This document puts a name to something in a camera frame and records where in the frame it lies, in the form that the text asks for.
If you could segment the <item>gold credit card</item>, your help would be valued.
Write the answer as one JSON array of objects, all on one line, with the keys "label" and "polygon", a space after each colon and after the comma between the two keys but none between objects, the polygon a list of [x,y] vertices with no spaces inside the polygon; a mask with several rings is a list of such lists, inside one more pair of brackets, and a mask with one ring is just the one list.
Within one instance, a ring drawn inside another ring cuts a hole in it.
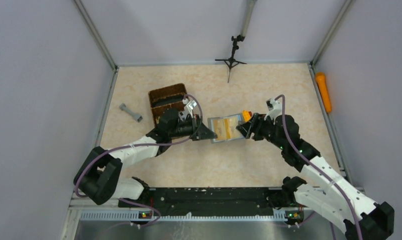
[{"label": "gold credit card", "polygon": [[242,135],[236,129],[239,123],[239,118],[237,116],[217,118],[212,121],[213,130],[217,134],[217,141],[229,141],[235,140],[242,137]]}]

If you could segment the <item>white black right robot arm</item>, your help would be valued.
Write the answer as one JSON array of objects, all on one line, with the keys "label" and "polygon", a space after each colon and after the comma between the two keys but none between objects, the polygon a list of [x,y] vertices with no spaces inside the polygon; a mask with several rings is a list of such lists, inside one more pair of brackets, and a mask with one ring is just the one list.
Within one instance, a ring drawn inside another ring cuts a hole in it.
[{"label": "white black right robot arm", "polygon": [[288,165],[320,187],[315,189],[302,177],[286,177],[282,191],[287,203],[311,208],[348,240],[386,240],[394,233],[394,208],[367,197],[335,171],[315,147],[301,138],[292,116],[270,119],[255,113],[236,130],[247,139],[267,140],[278,147]]}]

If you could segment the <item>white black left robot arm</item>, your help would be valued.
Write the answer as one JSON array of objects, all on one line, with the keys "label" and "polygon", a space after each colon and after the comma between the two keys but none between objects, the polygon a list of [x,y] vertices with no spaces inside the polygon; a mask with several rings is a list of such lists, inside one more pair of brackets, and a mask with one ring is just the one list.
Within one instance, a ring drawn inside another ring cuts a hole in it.
[{"label": "white black left robot arm", "polygon": [[201,115],[187,114],[181,118],[177,109],[170,108],[156,127],[139,140],[109,150],[94,147],[74,177],[74,192],[97,205],[106,203],[116,191],[123,168],[163,154],[176,138],[182,138],[184,143],[215,139],[217,134],[203,124]]}]

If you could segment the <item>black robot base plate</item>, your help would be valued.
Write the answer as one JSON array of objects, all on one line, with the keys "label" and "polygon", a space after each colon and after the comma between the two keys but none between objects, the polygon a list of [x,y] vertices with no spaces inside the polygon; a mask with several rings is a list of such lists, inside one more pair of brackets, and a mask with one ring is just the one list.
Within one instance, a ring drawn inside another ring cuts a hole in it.
[{"label": "black robot base plate", "polygon": [[135,202],[155,208],[177,203],[254,203],[274,209],[300,207],[281,187],[157,187],[144,190]]}]

